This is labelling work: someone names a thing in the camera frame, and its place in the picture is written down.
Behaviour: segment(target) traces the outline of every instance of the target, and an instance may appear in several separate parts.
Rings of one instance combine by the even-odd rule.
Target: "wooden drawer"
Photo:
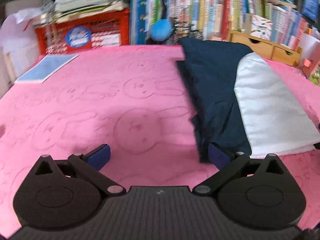
[[[273,50],[273,46],[271,44],[236,34],[232,35],[231,42],[245,44],[261,57],[271,59]]]
[[[300,61],[300,54],[298,52],[287,52],[284,49],[275,47],[271,56],[274,61],[279,61],[289,66],[297,67]]]

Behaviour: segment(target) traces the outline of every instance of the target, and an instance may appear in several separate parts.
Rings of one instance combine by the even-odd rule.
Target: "blue gripper pad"
[[[208,146],[208,158],[209,162],[216,166],[219,171],[234,159],[222,152],[213,144],[209,144]]]
[[[100,171],[104,165],[110,161],[111,149],[108,144],[105,144],[102,148],[98,149],[96,152],[91,153],[87,158],[86,163],[88,163],[95,170]]]

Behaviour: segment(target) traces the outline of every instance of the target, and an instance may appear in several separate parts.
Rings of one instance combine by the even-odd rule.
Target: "blue pompom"
[[[164,41],[172,31],[172,24],[167,19],[161,19],[151,26],[150,36],[154,41]]]

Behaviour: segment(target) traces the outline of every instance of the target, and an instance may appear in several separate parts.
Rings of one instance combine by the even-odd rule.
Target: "bed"
[[[0,100],[0,234],[19,227],[12,200],[42,154],[66,159],[110,145],[103,174],[123,185],[193,187],[217,172],[200,163],[195,111],[175,61],[181,47],[122,46],[81,52],[42,84],[16,84]],[[266,60],[318,125],[320,88]],[[281,159],[303,190],[301,228],[320,220],[320,151]]]

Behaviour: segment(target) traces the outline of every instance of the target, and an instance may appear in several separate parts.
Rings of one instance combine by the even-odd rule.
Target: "blue notebook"
[[[78,55],[47,55],[15,83],[42,83]]]

